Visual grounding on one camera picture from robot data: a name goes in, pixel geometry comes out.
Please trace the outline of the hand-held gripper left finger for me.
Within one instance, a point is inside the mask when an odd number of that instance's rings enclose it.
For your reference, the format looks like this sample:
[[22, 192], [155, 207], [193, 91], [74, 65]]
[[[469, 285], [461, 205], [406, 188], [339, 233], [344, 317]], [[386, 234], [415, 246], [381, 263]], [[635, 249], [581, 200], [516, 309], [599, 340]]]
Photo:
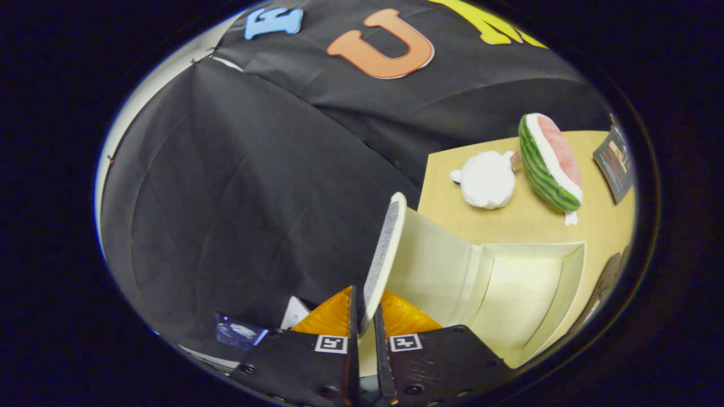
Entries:
[[354, 285], [342, 305], [346, 334], [272, 330], [230, 379], [281, 406], [358, 406], [359, 324]]

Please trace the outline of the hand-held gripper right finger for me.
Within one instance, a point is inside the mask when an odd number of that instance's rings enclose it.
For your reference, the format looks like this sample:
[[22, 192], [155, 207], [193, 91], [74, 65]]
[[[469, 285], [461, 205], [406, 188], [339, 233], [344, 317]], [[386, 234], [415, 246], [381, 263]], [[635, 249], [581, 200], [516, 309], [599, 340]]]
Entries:
[[514, 369], [471, 328], [444, 328], [389, 291], [383, 293], [373, 322], [375, 406], [460, 406], [488, 399], [514, 379]]

